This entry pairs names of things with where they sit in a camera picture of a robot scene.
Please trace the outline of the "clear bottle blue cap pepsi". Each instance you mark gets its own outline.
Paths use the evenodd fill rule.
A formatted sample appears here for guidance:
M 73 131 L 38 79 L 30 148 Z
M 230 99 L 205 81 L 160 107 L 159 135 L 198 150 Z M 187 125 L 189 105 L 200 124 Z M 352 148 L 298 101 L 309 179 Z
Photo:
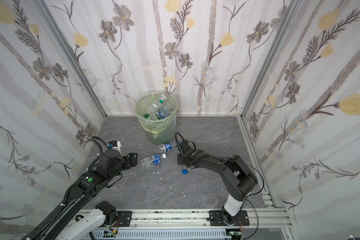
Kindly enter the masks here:
M 165 144 L 160 144 L 157 146 L 157 152 L 158 153 L 166 153 L 166 152 L 170 152 L 173 149 L 175 149 L 177 146 L 176 142 L 172 141 L 172 142 L 168 142 Z

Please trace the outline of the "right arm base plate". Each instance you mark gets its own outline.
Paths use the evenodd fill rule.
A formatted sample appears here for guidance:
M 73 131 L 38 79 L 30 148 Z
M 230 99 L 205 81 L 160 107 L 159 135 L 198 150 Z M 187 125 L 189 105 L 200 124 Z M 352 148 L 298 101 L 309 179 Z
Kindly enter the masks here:
M 211 210 L 209 211 L 209 217 L 207 220 L 210 222 L 212 227 L 246 227 L 250 225 L 248 214 L 244 210 L 241 210 L 235 216 L 231 216 L 222 210 Z

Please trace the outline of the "clear bottle blue label bottom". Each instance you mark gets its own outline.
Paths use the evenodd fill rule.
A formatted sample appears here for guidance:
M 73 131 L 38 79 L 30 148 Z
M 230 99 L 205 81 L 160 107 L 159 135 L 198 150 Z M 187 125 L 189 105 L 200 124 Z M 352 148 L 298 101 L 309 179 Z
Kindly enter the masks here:
M 171 104 L 169 102 L 163 102 L 159 109 L 159 118 L 165 119 L 172 114 Z

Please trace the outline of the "clear bottle blue label white cap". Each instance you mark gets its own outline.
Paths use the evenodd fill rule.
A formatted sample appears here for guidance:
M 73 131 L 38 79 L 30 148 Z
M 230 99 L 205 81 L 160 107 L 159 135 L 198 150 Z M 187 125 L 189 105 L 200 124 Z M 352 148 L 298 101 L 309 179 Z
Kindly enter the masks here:
M 156 166 L 163 162 L 167 158 L 166 154 L 154 154 L 141 160 L 141 164 L 144 167 Z

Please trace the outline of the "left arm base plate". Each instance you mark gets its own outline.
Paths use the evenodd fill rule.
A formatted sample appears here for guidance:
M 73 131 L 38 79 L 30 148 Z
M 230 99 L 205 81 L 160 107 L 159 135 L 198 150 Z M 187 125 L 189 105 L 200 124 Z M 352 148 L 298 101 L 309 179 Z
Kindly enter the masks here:
M 129 227 L 132 220 L 132 211 L 117 211 L 112 221 L 111 228 Z

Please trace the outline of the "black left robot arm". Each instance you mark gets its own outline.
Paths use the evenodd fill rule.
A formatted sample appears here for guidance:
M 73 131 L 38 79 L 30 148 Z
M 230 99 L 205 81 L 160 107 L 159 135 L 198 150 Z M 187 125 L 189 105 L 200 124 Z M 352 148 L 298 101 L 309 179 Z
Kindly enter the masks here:
M 94 136 L 92 142 L 98 147 L 97 157 L 72 185 L 70 185 L 60 204 L 23 240 L 54 240 L 71 219 L 103 189 L 111 188 L 112 180 L 122 176 L 122 172 L 138 165 L 138 153 L 122 156 L 116 141 L 105 143 Z

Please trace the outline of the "clear bottle green ring grey cap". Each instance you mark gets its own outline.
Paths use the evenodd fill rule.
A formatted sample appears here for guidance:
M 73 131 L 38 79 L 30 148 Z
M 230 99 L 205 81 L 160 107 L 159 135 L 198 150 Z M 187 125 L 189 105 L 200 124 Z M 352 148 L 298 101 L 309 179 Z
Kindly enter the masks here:
M 151 116 L 153 113 L 155 113 L 161 107 L 162 103 L 165 102 L 166 100 L 167 100 L 167 97 L 164 94 L 162 94 L 158 100 L 154 101 L 153 103 L 151 103 L 148 106 L 145 114 L 150 114 L 150 116 Z

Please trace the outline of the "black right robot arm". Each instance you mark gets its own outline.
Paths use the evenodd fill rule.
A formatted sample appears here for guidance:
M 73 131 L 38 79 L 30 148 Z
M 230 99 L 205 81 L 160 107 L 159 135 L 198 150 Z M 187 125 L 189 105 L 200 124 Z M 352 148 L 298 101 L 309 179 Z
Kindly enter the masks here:
M 226 203 L 222 207 L 220 219 L 225 225 L 232 226 L 239 221 L 243 204 L 258 184 L 258 179 L 238 155 L 216 157 L 197 149 L 194 142 L 189 142 L 179 133 L 175 133 L 177 143 L 178 164 L 188 169 L 206 169 L 217 173 L 228 193 Z

